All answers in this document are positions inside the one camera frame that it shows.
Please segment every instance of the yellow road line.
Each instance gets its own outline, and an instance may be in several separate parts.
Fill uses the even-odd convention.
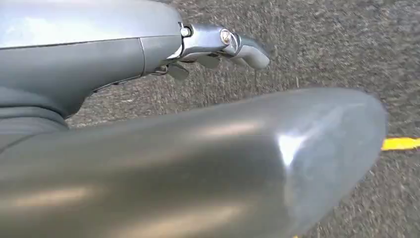
[[[382,150],[412,150],[418,147],[420,147],[420,138],[399,137],[385,139]]]

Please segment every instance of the brake lever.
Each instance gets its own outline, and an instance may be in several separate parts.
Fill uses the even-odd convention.
[[[250,66],[255,70],[266,68],[270,64],[268,53],[260,44],[256,40],[239,33],[232,33],[231,43],[220,54],[234,63]]]
[[[179,61],[198,62],[205,67],[216,68],[220,57],[255,70],[266,68],[270,63],[268,53],[262,46],[244,34],[232,33],[222,26],[210,24],[180,26],[182,46],[175,55],[168,58],[169,66]],[[175,65],[175,68],[177,73],[170,73],[175,79],[182,80],[188,75],[188,70],[180,65]]]

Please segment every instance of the chrome part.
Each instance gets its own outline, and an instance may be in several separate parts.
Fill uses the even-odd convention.
[[[190,54],[208,55],[226,48],[220,34],[224,29],[221,26],[207,24],[186,25],[191,30],[191,36],[184,37],[184,49],[181,58],[187,59]]]
[[[169,56],[167,59],[169,60],[169,59],[178,58],[181,55],[181,52],[182,52],[182,45],[180,45],[178,50],[175,53],[173,53],[171,56]]]
[[[270,64],[268,53],[254,39],[234,33],[231,44],[222,50],[221,55],[230,58],[234,63],[263,69]]]
[[[222,39],[222,42],[225,44],[225,45],[229,45],[230,44],[230,42],[232,41],[232,36],[231,36],[232,34],[230,33],[230,31],[228,31],[227,29],[223,29],[221,32],[220,32],[220,38]]]
[[[188,27],[181,28],[181,36],[182,37],[189,37],[189,36],[191,36],[191,30]]]

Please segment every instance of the screw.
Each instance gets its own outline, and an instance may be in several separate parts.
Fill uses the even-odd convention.
[[[230,31],[228,31],[226,29],[222,29],[220,31],[220,38],[222,39],[222,42],[225,45],[229,45],[230,42],[232,41],[232,35],[231,35]]]
[[[183,37],[191,36],[191,30],[188,29],[187,27],[181,28],[181,36],[183,36]]]

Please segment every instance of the asphalt road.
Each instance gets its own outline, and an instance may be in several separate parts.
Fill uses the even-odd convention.
[[[162,115],[297,87],[349,87],[382,100],[390,136],[420,136],[420,1],[163,0],[186,21],[249,32],[270,49],[269,69],[223,62],[191,67],[184,83],[147,77],[91,97],[69,123]],[[420,237],[420,153],[384,152],[355,191],[305,236]]]

